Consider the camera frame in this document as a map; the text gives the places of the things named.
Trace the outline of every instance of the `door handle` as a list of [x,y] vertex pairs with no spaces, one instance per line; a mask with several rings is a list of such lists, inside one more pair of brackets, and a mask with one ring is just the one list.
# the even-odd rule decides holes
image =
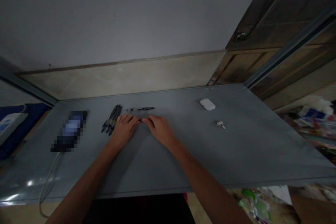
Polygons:
[[271,13],[275,5],[279,2],[279,0],[273,0],[269,7],[267,8],[266,12],[261,16],[261,18],[254,24],[252,29],[247,33],[239,33],[236,38],[234,39],[235,42],[247,40],[251,35],[253,35],[259,26],[265,21],[268,15]]

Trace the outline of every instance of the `blue cloth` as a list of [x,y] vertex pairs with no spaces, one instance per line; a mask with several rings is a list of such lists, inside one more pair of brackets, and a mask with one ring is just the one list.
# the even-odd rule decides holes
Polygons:
[[[26,104],[23,113],[28,113],[27,118],[13,131],[7,140],[0,146],[0,160],[8,158],[17,146],[21,143],[28,132],[35,126],[37,121],[42,117],[50,107],[44,103]],[[24,106],[0,107],[0,121],[7,115],[20,113]]]

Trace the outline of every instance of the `black pen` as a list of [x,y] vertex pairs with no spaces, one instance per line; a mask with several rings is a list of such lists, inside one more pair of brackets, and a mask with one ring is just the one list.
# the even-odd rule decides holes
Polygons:
[[151,109],[155,109],[155,108],[154,108],[154,107],[129,108],[129,109],[126,109],[126,111],[133,111],[133,110],[151,110]]

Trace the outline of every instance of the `gray table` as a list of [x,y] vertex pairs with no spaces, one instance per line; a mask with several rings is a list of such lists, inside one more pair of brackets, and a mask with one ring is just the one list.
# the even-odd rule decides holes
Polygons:
[[[199,101],[209,98],[216,109]],[[195,158],[226,188],[335,182],[336,167],[242,84],[63,101],[56,104],[0,178],[2,205],[36,203],[56,153],[50,144],[70,111],[88,110],[83,137],[60,159],[47,201],[60,201],[109,137],[101,127],[113,107],[153,106]],[[148,112],[135,112],[146,117]],[[218,127],[224,121],[227,129]],[[178,162],[141,124],[119,153],[98,198],[191,191]]]

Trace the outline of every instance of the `smartphone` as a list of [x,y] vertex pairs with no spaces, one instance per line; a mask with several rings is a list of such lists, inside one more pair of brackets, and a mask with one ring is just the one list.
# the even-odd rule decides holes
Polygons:
[[63,124],[56,141],[51,144],[52,152],[70,152],[76,147],[86,123],[87,111],[72,111]]

